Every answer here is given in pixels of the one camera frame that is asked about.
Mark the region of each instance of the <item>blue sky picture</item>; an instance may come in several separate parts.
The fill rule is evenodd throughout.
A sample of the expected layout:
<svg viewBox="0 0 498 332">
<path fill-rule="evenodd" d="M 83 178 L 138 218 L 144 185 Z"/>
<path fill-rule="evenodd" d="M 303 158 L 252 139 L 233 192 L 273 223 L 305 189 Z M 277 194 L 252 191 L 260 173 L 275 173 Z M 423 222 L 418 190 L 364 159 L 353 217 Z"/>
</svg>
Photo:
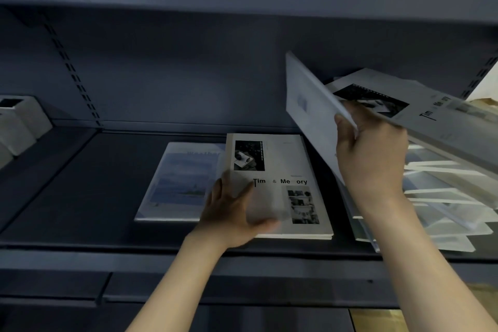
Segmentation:
<svg viewBox="0 0 498 332">
<path fill-rule="evenodd" d="M 184 205 L 204 204 L 206 188 L 216 175 L 218 154 L 167 154 L 150 201 Z"/>
</svg>

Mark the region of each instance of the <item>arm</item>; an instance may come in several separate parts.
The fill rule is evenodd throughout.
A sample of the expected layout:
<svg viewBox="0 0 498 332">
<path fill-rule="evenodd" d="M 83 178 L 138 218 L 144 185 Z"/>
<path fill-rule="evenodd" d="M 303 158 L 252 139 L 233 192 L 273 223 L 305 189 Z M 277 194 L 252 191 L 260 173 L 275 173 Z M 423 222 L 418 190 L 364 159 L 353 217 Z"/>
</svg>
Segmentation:
<svg viewBox="0 0 498 332">
<path fill-rule="evenodd" d="M 358 126 L 337 115 L 344 181 L 371 228 L 412 332 L 498 331 L 472 292 L 425 233 L 402 191 L 407 133 L 355 103 Z"/>
<path fill-rule="evenodd" d="M 277 221 L 246 221 L 253 189 L 249 183 L 233 198 L 229 174 L 218 179 L 196 228 L 185 238 L 168 272 L 142 307 L 127 332 L 187 332 L 197 304 L 217 261 L 227 248 L 238 247 Z"/>
</svg>

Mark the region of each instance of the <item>person's right arm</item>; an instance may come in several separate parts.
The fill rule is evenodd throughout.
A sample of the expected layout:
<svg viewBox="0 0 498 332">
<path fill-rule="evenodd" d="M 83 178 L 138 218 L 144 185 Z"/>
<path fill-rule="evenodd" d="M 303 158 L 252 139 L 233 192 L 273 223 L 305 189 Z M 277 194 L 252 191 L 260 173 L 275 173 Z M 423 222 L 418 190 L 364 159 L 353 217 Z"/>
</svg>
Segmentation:
<svg viewBox="0 0 498 332">
<path fill-rule="evenodd" d="M 407 133 L 346 102 L 337 158 L 345 184 L 373 232 L 411 332 L 498 331 L 498 326 L 425 233 L 402 191 Z"/>
</svg>

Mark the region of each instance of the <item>person's left hand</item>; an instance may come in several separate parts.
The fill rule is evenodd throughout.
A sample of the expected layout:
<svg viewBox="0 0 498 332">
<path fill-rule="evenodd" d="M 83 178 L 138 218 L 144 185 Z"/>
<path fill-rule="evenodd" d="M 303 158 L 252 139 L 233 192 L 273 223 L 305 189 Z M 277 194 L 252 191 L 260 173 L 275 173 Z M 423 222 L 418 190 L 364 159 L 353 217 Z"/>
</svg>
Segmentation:
<svg viewBox="0 0 498 332">
<path fill-rule="evenodd" d="M 208 196 L 206 206 L 199 223 L 189 234 L 201 241 L 212 241 L 218 248 L 227 248 L 246 244 L 256 235 L 266 233 L 276 228 L 278 220 L 264 219 L 257 223 L 248 223 L 246 219 L 247 204 L 254 188 L 253 182 L 232 197 L 230 172 L 226 171 L 219 178 Z"/>
</svg>

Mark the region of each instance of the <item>person's left arm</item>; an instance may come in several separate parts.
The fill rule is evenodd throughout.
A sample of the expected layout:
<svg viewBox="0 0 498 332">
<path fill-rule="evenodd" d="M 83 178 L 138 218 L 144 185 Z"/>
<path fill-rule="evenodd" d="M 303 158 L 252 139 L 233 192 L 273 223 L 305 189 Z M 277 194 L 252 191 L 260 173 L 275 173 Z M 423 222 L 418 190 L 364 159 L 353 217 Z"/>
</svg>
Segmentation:
<svg viewBox="0 0 498 332">
<path fill-rule="evenodd" d="M 276 226 L 273 219 L 248 223 L 246 207 L 253 182 L 233 198 L 229 179 L 226 172 L 216 181 L 199 224 L 127 332 L 188 332 L 204 287 L 225 250 Z"/>
</svg>

